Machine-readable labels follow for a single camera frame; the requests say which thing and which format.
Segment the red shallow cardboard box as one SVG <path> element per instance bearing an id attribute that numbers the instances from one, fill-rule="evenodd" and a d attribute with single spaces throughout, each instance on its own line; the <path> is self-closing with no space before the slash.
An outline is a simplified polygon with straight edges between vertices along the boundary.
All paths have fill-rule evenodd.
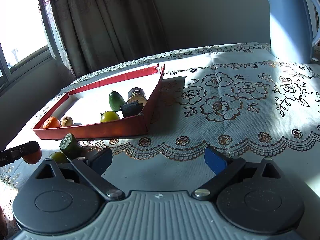
<path id="1" fill-rule="evenodd" d="M 44 113 L 33 127 L 33 132 L 40 139 L 48 140 L 60 140 L 67 133 L 72 133 L 77 139 L 134 137 L 148 134 L 164 71 L 163 63 L 142 66 L 72 89 L 62 94 Z M 111 110 L 109 94 L 115 91 L 123 98 L 127 98 L 129 90 L 135 87 L 141 88 L 147 99 L 140 113 L 126 118 L 121 111 L 118 111 L 118 120 L 101 122 L 101 115 Z M 70 127 L 43 128 L 44 122 L 51 116 L 58 120 L 69 116 L 74 124 Z"/>

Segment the cut green cucumber piece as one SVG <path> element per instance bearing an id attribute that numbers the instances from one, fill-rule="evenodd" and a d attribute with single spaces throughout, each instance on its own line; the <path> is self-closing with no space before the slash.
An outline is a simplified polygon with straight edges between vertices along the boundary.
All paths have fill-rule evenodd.
<path id="1" fill-rule="evenodd" d="M 82 154 L 82 147 L 72 133 L 66 134 L 60 142 L 60 150 L 68 159 L 76 159 Z"/>

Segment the light blue electric kettle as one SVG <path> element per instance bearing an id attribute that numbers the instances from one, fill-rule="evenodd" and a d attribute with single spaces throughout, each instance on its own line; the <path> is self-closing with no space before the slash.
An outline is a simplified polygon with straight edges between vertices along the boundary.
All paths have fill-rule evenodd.
<path id="1" fill-rule="evenodd" d="M 276 58 L 310 64 L 319 31 L 312 33 L 307 0 L 267 0 L 270 8 L 270 46 Z M 319 11 L 319 0 L 310 0 Z"/>

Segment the beige patterned curtain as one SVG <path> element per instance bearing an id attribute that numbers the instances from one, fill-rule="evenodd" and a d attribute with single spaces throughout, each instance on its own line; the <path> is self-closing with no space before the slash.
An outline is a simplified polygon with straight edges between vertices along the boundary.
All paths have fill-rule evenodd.
<path id="1" fill-rule="evenodd" d="M 38 1 L 51 55 L 69 79 L 168 48 L 153 0 Z"/>

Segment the window with grey frame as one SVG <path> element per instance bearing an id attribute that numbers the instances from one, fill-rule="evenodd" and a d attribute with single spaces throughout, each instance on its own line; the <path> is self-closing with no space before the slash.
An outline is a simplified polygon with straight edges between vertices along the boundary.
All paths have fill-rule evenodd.
<path id="1" fill-rule="evenodd" d="M 1 90 L 52 59 L 38 0 L 1 0 Z"/>

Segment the small orange tangerine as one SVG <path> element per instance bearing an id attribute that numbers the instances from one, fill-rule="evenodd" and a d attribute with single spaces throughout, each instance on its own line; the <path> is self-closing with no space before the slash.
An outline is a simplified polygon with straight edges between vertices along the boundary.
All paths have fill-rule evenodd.
<path id="1" fill-rule="evenodd" d="M 49 128 L 59 128 L 61 127 L 60 121 L 54 117 L 50 116 L 48 119 L 45 120 L 43 123 L 43 129 L 49 129 Z"/>

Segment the large orange tangerine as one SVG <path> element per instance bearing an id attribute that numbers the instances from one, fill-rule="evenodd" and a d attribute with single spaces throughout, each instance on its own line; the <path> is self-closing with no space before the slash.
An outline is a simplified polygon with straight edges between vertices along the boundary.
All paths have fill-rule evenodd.
<path id="1" fill-rule="evenodd" d="M 36 152 L 25 155 L 23 157 L 23 160 L 28 164 L 34 165 L 40 161 L 41 157 L 42 157 L 42 151 L 41 151 L 41 148 L 39 147 Z"/>

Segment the dark green avocado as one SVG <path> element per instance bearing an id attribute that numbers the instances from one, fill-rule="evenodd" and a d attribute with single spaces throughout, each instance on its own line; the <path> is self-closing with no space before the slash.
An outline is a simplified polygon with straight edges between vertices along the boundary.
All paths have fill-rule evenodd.
<path id="1" fill-rule="evenodd" d="M 123 97 L 116 91 L 112 91 L 109 94 L 108 101 L 112 111 L 115 112 L 120 111 L 120 107 L 126 103 Z"/>

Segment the small green tomato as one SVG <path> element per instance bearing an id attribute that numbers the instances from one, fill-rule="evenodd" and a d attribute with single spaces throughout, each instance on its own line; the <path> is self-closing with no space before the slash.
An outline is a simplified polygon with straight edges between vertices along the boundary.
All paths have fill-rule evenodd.
<path id="1" fill-rule="evenodd" d="M 53 159 L 57 164 L 65 164 L 69 162 L 66 155 L 62 152 L 54 152 L 49 157 Z"/>

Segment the large green tomato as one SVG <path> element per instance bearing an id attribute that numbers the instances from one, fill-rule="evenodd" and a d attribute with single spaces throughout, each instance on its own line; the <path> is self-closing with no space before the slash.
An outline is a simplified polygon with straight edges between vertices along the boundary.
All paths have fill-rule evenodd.
<path id="1" fill-rule="evenodd" d="M 104 113 L 101 113 L 100 115 L 100 122 L 110 122 L 119 120 L 119 115 L 114 111 L 106 111 Z"/>

